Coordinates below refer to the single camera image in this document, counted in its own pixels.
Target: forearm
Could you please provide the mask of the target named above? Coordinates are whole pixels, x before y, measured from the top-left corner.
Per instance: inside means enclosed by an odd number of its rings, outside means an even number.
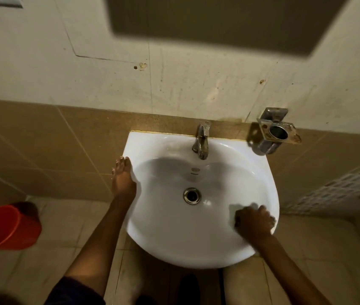
[[[330,305],[325,296],[290,259],[274,236],[268,237],[257,247],[292,304]]]
[[[116,242],[131,201],[117,196],[65,276],[74,278],[104,296]]]

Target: person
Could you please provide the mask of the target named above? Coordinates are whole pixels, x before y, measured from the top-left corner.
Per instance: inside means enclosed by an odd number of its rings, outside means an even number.
[[[136,196],[136,183],[131,177],[132,164],[128,157],[116,160],[112,169],[114,199],[81,252],[64,277],[50,292],[45,305],[104,305],[109,272],[123,220]],[[330,302],[296,266],[271,234],[274,218],[266,207],[245,207],[235,214],[235,229],[266,261],[292,304],[326,305]],[[195,276],[180,283],[179,304],[199,305],[199,288]],[[136,305],[153,305],[147,296],[138,298]]]

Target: black shoe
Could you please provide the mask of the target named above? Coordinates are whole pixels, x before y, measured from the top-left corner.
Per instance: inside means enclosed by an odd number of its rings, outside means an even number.
[[[153,301],[151,297],[148,297],[147,295],[141,295],[136,300],[135,305],[156,305],[156,302]]]
[[[194,274],[181,280],[178,300],[179,305],[200,305],[200,287]]]

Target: bucket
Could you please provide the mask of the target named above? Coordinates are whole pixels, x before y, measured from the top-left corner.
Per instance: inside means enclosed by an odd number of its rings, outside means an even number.
[[[0,249],[30,247],[36,243],[41,231],[38,219],[22,214],[13,205],[0,206]]]

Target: wall-mounted holder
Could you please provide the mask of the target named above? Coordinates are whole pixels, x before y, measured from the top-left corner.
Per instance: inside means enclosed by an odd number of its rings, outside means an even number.
[[[272,154],[282,143],[299,144],[302,142],[292,123],[282,122],[289,112],[287,108],[266,108],[257,119],[263,139],[258,145],[260,152]]]

